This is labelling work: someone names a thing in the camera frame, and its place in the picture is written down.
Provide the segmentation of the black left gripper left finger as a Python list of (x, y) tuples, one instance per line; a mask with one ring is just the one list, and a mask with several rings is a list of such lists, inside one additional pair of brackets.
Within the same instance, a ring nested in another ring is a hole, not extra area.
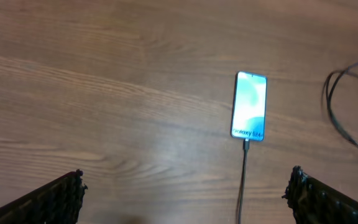
[(0, 224), (77, 223), (87, 189), (82, 175), (69, 172), (0, 207)]

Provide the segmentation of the Samsung Galaxy smartphone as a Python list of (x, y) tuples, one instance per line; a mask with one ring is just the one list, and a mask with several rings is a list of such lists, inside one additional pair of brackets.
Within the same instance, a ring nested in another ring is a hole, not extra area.
[(231, 136), (263, 141), (265, 137), (267, 78), (238, 72), (234, 90)]

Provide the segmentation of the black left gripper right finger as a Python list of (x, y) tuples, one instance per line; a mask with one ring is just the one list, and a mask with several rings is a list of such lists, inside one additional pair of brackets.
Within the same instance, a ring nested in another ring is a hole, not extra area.
[(283, 198), (296, 224), (358, 224), (358, 202), (306, 174), (292, 170)]

